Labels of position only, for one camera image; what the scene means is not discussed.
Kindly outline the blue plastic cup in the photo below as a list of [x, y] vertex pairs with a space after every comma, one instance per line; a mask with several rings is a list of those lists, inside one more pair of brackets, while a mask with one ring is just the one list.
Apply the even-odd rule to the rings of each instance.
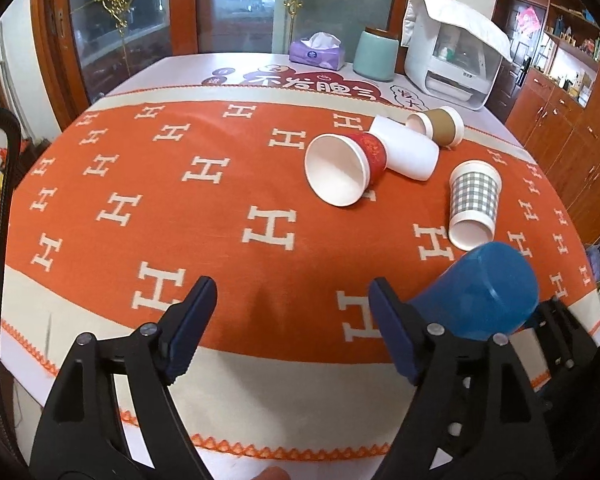
[[490, 242], [468, 252], [408, 303], [460, 338], [509, 335], [539, 303], [539, 284], [512, 246]]

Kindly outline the grey checked paper cup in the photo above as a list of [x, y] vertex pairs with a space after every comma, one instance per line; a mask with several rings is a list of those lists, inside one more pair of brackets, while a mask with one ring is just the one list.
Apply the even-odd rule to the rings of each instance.
[[450, 242], [464, 252], [492, 242], [502, 178], [483, 160], [459, 164], [450, 175]]

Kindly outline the brown sleeved paper cup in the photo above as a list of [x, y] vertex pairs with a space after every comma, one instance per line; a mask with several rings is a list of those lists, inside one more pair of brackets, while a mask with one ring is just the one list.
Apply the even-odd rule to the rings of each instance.
[[460, 113], [450, 106], [411, 113], [406, 118], [405, 125], [433, 140], [440, 148], [455, 148], [464, 140], [464, 120]]

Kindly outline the plain white cup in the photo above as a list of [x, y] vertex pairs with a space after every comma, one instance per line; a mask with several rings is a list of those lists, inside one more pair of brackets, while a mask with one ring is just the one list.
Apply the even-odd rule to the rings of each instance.
[[368, 132], [384, 146], [390, 170], [416, 181], [427, 181], [434, 173], [440, 148], [433, 140], [379, 115], [373, 119]]

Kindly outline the red patterned paper cup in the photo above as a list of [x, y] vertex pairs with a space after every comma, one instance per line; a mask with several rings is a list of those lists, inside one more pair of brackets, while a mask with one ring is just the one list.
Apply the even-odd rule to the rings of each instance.
[[368, 132], [321, 134], [311, 141], [304, 156], [310, 188], [335, 207], [356, 203], [386, 168], [386, 149]]

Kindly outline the wooden cabinet with shelves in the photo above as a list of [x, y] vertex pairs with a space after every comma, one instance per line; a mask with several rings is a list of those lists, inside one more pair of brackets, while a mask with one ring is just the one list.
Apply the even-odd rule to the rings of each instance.
[[582, 0], [548, 0], [555, 49], [532, 67], [506, 127], [539, 164], [585, 244], [600, 240], [600, 26]]

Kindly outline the orange H-pattern tablecloth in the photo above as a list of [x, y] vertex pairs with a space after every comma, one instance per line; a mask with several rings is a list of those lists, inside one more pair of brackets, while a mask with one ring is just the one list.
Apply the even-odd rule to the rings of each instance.
[[449, 180], [498, 170], [495, 237], [600, 340], [600, 302], [568, 210], [488, 110], [430, 178], [388, 171], [354, 204], [324, 203], [304, 160], [322, 134], [404, 122], [435, 107], [403, 78], [312, 72], [269, 54], [165, 58], [88, 108], [15, 192], [1, 358], [44, 402], [74, 338], [155, 322], [201, 275], [219, 302], [171, 392], [212, 474], [268, 464], [298, 479], [366, 479], [413, 394], [393, 367], [366, 289], [418, 295], [462, 251]]

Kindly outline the white countertop appliance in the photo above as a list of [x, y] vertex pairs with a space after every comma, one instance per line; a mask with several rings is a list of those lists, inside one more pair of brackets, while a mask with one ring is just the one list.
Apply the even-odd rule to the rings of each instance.
[[502, 61], [497, 50], [467, 30], [421, 16], [407, 48], [405, 75], [428, 96], [480, 110]]

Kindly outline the dark wooden entrance door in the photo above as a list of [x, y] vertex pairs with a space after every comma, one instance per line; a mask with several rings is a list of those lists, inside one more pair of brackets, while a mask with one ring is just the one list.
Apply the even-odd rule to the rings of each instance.
[[507, 35], [510, 60], [502, 62], [486, 108], [503, 124], [538, 50], [547, 5], [548, 0], [496, 0], [492, 21]]

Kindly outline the teal canister with brown lid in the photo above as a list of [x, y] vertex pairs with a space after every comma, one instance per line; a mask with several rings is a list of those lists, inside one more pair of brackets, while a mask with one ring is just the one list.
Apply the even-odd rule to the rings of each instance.
[[393, 81], [400, 41], [388, 30], [366, 27], [355, 50], [353, 70], [376, 81]]

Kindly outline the white cloth cover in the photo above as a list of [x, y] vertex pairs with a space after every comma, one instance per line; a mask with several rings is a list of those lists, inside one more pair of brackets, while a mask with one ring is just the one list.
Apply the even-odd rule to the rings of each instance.
[[407, 0], [402, 21], [401, 46], [407, 48], [415, 29], [415, 21], [420, 12], [425, 12], [434, 21], [467, 30], [502, 58], [512, 62], [509, 40], [505, 32], [490, 18], [458, 0]]

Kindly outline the purple tissue box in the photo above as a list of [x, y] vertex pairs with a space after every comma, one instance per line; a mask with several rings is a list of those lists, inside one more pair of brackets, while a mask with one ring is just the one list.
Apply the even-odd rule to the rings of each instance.
[[346, 62], [346, 50], [336, 36], [316, 32], [311, 37], [291, 43], [289, 61], [326, 70], [341, 70]]

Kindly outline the wooden glass sliding door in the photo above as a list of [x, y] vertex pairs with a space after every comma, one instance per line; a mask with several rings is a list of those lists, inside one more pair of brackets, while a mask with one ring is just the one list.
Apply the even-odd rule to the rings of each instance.
[[69, 125], [91, 104], [170, 55], [284, 54], [316, 32], [353, 54], [362, 31], [397, 34], [407, 0], [31, 0], [50, 106]]

